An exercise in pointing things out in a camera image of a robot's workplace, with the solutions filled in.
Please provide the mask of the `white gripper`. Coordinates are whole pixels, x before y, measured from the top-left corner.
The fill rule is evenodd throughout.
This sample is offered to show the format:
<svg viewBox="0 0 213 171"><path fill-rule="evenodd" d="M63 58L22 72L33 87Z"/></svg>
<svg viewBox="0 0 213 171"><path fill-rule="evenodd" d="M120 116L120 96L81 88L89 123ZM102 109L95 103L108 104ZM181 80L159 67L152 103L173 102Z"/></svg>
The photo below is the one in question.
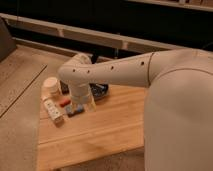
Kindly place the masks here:
<svg viewBox="0 0 213 171"><path fill-rule="evenodd" d="M73 102L80 104L88 103L87 106L90 111L96 110L96 103L94 98L91 98L91 90L88 81L69 79L68 85Z"/></svg>

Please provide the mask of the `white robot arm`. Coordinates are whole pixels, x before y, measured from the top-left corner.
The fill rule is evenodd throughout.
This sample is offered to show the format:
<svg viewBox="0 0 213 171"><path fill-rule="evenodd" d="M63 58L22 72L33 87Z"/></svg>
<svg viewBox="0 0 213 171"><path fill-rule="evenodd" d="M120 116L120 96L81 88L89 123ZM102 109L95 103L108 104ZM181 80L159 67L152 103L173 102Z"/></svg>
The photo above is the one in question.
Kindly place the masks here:
<svg viewBox="0 0 213 171"><path fill-rule="evenodd" d="M91 83L143 87L145 171L213 171L213 52L155 51L93 64L77 54L58 70L71 99Z"/></svg>

